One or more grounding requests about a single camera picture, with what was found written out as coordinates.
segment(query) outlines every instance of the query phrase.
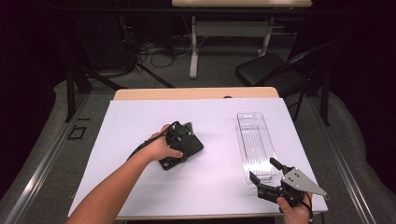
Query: table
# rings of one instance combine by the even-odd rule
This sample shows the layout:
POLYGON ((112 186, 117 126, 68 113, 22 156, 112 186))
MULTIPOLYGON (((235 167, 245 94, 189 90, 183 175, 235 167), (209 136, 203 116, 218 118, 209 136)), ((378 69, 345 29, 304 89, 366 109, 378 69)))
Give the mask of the table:
MULTIPOLYGON (((135 146, 165 122, 179 120, 192 121, 204 149, 168 171, 152 162, 118 219, 279 216, 277 204, 259 199, 243 171, 235 112, 250 110, 264 114, 279 161, 299 167, 316 181, 289 111, 274 88, 120 90, 106 112, 69 215, 135 146)), ((315 212, 328 210, 321 196, 314 196, 313 204, 315 212)))
MULTIPOLYGON (((311 7, 311 0, 172 0, 174 7, 311 7)), ((206 36, 250 36, 264 37, 258 55, 265 55, 274 28, 274 18, 268 21, 197 21, 191 22, 191 67, 190 78, 197 78, 198 48, 196 37, 206 36)))

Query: gray carpet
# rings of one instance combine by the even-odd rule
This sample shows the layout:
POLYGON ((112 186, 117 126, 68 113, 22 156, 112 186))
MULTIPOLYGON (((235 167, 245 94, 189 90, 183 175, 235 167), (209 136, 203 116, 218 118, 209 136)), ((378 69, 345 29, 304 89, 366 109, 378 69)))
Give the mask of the gray carpet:
MULTIPOLYGON (((198 78, 194 80, 189 78, 191 59, 189 56, 177 57, 170 66, 158 68, 156 66, 171 62, 169 57, 159 54, 152 58, 153 64, 148 58, 144 61, 144 65, 176 87, 242 86, 233 75, 234 69, 238 64, 256 57, 256 50, 261 43, 259 39, 244 38, 206 40, 200 47, 198 78)), ((273 37, 269 51, 287 58, 291 44, 292 38, 273 37)), ((127 76, 112 80, 129 88, 164 88, 163 84, 138 69, 127 76)), ((109 87, 96 80, 92 80, 92 85, 94 86, 92 94, 88 96, 78 94, 80 99, 85 101, 73 123, 70 124, 71 128, 85 128, 83 137, 73 139, 78 138, 78 131, 68 130, 66 138, 59 145, 60 153, 55 163, 45 176, 45 182, 33 202, 28 204, 26 213, 22 214, 21 223, 63 223, 66 220, 73 201, 73 193, 78 188, 108 103, 114 93, 109 87)), ((56 138, 62 131, 67 111, 64 83, 55 90, 57 103, 51 117, 20 175, 0 202, 0 223, 6 222, 35 169, 48 150, 54 147, 56 138)), ((295 127, 318 183, 331 198, 327 201, 329 212, 324 216, 325 223, 364 223, 357 209, 358 206, 352 200, 350 189, 340 173, 342 169, 338 167, 337 159, 330 147, 329 136, 323 131, 321 120, 316 118, 316 101, 317 99, 304 99, 295 127)), ((337 146, 341 149, 350 171, 359 184, 376 223, 391 223, 392 220, 396 220, 392 212, 396 208, 395 195, 380 183, 375 172, 365 162, 364 143, 359 127, 344 104, 334 95, 330 101, 330 124, 331 127, 326 129, 333 133, 337 146)), ((281 222, 280 218, 276 220, 276 223, 281 222)), ((320 217, 315 217, 315 223, 321 223, 320 217)))

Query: transparent plastic tray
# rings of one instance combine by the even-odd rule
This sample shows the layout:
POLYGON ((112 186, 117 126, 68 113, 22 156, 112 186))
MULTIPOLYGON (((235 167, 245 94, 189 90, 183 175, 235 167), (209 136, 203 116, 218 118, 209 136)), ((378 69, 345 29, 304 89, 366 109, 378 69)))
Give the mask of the transparent plastic tray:
POLYGON ((276 155, 262 113, 237 114, 236 134, 247 182, 249 171, 262 182, 272 182, 279 171, 269 162, 276 155))

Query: hand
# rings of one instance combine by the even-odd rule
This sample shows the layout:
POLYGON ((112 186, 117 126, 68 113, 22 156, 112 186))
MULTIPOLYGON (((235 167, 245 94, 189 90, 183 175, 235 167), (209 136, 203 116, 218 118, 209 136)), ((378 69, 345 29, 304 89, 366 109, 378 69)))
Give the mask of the hand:
MULTIPOLYGON (((157 137, 162 131, 164 131, 168 127, 169 124, 163 125, 161 131, 159 133, 154 133, 150 137, 150 139, 157 137)), ((181 158, 183 156, 183 153, 181 151, 174 150, 166 144, 165 136, 161 136, 154 142, 148 144, 146 147, 143 147, 142 151, 147 153, 152 161, 162 160, 166 157, 181 158)))
MULTIPOLYGON (((305 194, 303 198, 303 202, 305 202, 308 206, 312 207, 311 200, 312 193, 305 194)), ((285 224, 308 224, 310 218, 310 211, 303 206, 302 204, 298 204, 294 207, 290 207, 289 203, 283 197, 279 197, 276 199, 277 204, 280 209, 282 209, 284 216, 285 224)))

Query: small black object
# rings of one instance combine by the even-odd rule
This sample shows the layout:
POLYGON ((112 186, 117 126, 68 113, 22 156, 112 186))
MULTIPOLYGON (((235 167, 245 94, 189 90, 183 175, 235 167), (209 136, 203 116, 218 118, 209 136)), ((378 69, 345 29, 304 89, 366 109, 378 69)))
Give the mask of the small black object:
MULTIPOLYGON (((283 175, 285 175, 294 168, 282 165, 274 158, 270 159, 270 163, 273 164, 276 169, 282 170, 283 175)), ((305 194, 304 191, 293 189, 291 186, 285 184, 282 181, 280 182, 280 186, 278 187, 264 185, 260 183, 260 179, 251 172, 249 172, 249 179, 251 180, 251 182, 253 182, 254 185, 256 185, 258 197, 272 203, 276 203, 276 198, 283 197, 286 199, 286 201, 288 201, 289 205, 293 207, 303 200, 305 194)))
POLYGON ((164 170, 169 170, 181 162, 187 160, 188 157, 197 153, 204 148, 195 134, 193 134, 191 124, 181 125, 178 121, 168 129, 166 133, 166 143, 169 147, 183 152, 182 158, 167 157, 160 160, 160 164, 164 170))

